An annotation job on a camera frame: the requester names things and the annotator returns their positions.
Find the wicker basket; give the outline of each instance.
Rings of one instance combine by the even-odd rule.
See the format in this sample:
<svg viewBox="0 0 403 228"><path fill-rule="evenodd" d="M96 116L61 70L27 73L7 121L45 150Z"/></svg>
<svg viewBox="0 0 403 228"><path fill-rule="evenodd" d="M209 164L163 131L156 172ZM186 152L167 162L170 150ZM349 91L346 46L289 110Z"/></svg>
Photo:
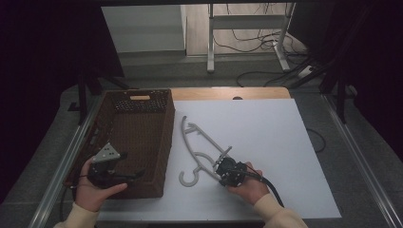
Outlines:
<svg viewBox="0 0 403 228"><path fill-rule="evenodd" d="M117 163L116 173L145 170L141 178L111 198L162 197L174 116L169 89L106 92L65 185L71 186L84 162L110 142L118 152L128 153L126 160Z"/></svg>

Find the gray floor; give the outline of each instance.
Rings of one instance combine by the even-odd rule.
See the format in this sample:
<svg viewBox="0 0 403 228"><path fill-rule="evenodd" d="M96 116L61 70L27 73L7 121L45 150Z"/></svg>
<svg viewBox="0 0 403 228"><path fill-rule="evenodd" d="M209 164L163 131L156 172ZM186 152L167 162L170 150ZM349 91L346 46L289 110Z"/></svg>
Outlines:
<svg viewBox="0 0 403 228"><path fill-rule="evenodd" d="M133 87L198 87L237 86L237 75L245 71L262 70L279 72L280 67L272 54L264 56L220 56L216 72L206 72L205 58L189 58L184 54L165 55L122 54L121 63L125 81ZM276 74L247 75L241 82L245 86L262 86ZM346 144L341 139L329 110L318 93L320 79L298 89L291 90L306 127L319 132L326 139L326 148L318 153L324 174L331 187L340 219L307 219L309 227L389 227L376 204L367 183L362 178ZM105 89L116 89L102 81ZM76 87L66 90L60 102L57 116L34 157L14 185L5 202L0 206L2 227L27 227L48 183L70 143L79 120L77 112L68 112L70 103L78 102ZM352 100L346 103L347 125L365 152L365 157L393 202L396 212L403 215L403 164L376 131L359 114ZM321 140L311 135L314 148L321 147ZM67 216L72 200L70 193L64 204ZM46 227L59 220L60 196L50 212ZM145 227L146 224L100 224L99 227Z"/></svg>

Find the wall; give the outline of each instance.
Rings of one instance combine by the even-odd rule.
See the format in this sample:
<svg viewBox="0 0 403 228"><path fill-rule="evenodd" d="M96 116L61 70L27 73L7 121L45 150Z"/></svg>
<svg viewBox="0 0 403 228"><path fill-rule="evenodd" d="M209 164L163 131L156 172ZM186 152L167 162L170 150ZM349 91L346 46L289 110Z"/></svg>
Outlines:
<svg viewBox="0 0 403 228"><path fill-rule="evenodd" d="M118 52L184 50L181 6L103 7Z"/></svg>

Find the wire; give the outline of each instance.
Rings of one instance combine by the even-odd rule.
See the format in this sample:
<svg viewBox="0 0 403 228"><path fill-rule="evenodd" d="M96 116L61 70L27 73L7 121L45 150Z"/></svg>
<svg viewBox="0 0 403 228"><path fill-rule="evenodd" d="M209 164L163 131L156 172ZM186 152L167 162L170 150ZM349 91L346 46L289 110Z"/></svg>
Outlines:
<svg viewBox="0 0 403 228"><path fill-rule="evenodd" d="M255 10L255 12L253 14L255 15L260 8L261 8L261 3L259 3L259 7Z"/></svg>
<svg viewBox="0 0 403 228"><path fill-rule="evenodd" d="M259 49L259 48L261 47L261 45L262 45L262 44L260 44L258 47L253 48L253 49L250 49L250 50L241 50L241 49L237 49L237 48L234 48L234 47L225 46L225 45L221 45L221 44L217 43L216 38L215 38L214 35L213 35L213 40L214 40L214 43L216 43L217 46L220 46L220 47L223 47L223 48L231 48L231 49L233 49L233 50L236 50L236 51L239 51L239 52L245 52L245 53L247 53L247 52L252 52L252 51L254 51L254 50L257 50L257 49ZM275 41L275 40L264 41L264 43L269 43L269 42L273 42L273 41Z"/></svg>
<svg viewBox="0 0 403 228"><path fill-rule="evenodd" d="M291 36L289 36L289 35L285 35L285 37L287 37L288 39L291 39L290 48L293 50L293 52L294 52L295 54L304 55L304 53L300 53L300 52L298 52L298 51L296 51L296 50L294 49L294 38L293 38L293 37L291 37Z"/></svg>
<svg viewBox="0 0 403 228"><path fill-rule="evenodd" d="M240 75L237 77L237 85L238 85L239 87L243 87L243 85L240 83L240 78L241 78L242 76L244 76L244 75L247 75L247 74L254 74L254 73L259 73L259 74L283 74L283 72L270 72L270 71L249 71L249 72L244 72L244 73L240 74Z"/></svg>
<svg viewBox="0 0 403 228"><path fill-rule="evenodd" d="M320 147L319 149L315 150L315 153L320 153L320 152L322 152L322 151L326 148L326 140L325 140L325 138L324 138L322 135L320 135L319 132L315 131L314 129L306 128L306 130L307 130L307 131L310 131L310 132L312 132L312 133L314 133L314 134L316 134L316 135L318 135L318 136L322 139L322 141L323 141L322 144L323 144L323 145L322 145L322 147Z"/></svg>
<svg viewBox="0 0 403 228"><path fill-rule="evenodd" d="M245 165L246 165L246 167L250 168L254 173L260 175L260 174L258 173L258 171L256 171L254 168L252 168L251 166L249 166L249 165L247 165L247 164L245 164Z"/></svg>
<svg viewBox="0 0 403 228"><path fill-rule="evenodd" d="M261 35L260 36L260 34L258 34L258 37L255 37L255 38L240 39L240 38L237 37L237 35L235 35L235 32L234 32L233 29L232 29L232 31L234 33L235 39L237 39L238 41L252 41L252 40L264 41L265 38L267 38L269 36L272 36L272 35L277 35L279 33L279 31L276 31L275 33L270 33L270 34L267 34L267 35Z"/></svg>
<svg viewBox="0 0 403 228"><path fill-rule="evenodd" d="M292 70L288 71L287 73L285 73L284 75L282 75L281 77L278 77L276 79L272 79L267 81L263 87L268 86L269 84L281 79L281 78L285 78L286 76L288 76L283 82L282 85L284 85L289 79L291 79L292 77L295 77L301 70L303 70L305 67L307 67L309 64L311 64L311 62L313 61L313 58L311 56L308 56L308 58L306 58L300 65L294 67Z"/></svg>

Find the human hand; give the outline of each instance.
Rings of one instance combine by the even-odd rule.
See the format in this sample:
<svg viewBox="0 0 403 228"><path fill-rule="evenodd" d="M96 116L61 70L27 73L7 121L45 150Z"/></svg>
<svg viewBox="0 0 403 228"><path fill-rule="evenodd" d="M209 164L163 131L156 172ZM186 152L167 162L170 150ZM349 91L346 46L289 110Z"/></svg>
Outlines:
<svg viewBox="0 0 403 228"><path fill-rule="evenodd" d="M92 158L87 160L81 169L75 203L88 211L97 212L106 198L124 191L127 188L127 183L121 183L107 189L100 189L94 186L86 177L91 166L91 161Z"/></svg>
<svg viewBox="0 0 403 228"><path fill-rule="evenodd" d="M254 172L252 169L252 163L246 163L248 167L248 172ZM261 170L256 170L259 175L262 176ZM238 187L227 186L229 192L239 195L246 202L255 205L255 203L260 200L264 195L270 193L269 188L266 184L255 180L251 177L246 176L243 183Z"/></svg>

